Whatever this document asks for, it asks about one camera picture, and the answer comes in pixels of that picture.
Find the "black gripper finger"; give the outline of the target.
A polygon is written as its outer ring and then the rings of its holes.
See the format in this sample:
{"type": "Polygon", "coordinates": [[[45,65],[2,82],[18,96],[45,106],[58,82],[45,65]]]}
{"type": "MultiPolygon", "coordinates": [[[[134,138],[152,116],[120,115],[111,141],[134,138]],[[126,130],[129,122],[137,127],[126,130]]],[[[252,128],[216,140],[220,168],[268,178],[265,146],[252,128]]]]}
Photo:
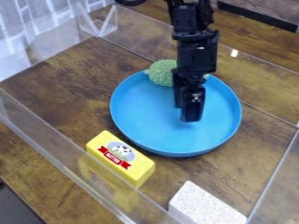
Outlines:
{"type": "Polygon", "coordinates": [[[178,72],[176,69],[172,70],[172,87],[173,87],[174,107],[178,108],[181,106],[182,78],[178,75],[178,72]]]}
{"type": "Polygon", "coordinates": [[[186,123],[201,119],[205,102],[205,87],[184,82],[180,86],[181,120],[186,123]]]}

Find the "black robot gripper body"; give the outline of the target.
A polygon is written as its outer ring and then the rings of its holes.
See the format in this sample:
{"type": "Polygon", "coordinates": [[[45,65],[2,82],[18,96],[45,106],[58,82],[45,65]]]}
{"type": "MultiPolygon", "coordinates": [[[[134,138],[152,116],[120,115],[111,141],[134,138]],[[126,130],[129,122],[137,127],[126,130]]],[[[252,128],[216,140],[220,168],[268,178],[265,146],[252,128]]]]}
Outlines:
{"type": "Polygon", "coordinates": [[[210,0],[186,3],[164,0],[172,24],[172,39],[177,41],[177,76],[192,84],[204,82],[204,75],[216,71],[220,32],[213,23],[210,0]]]}

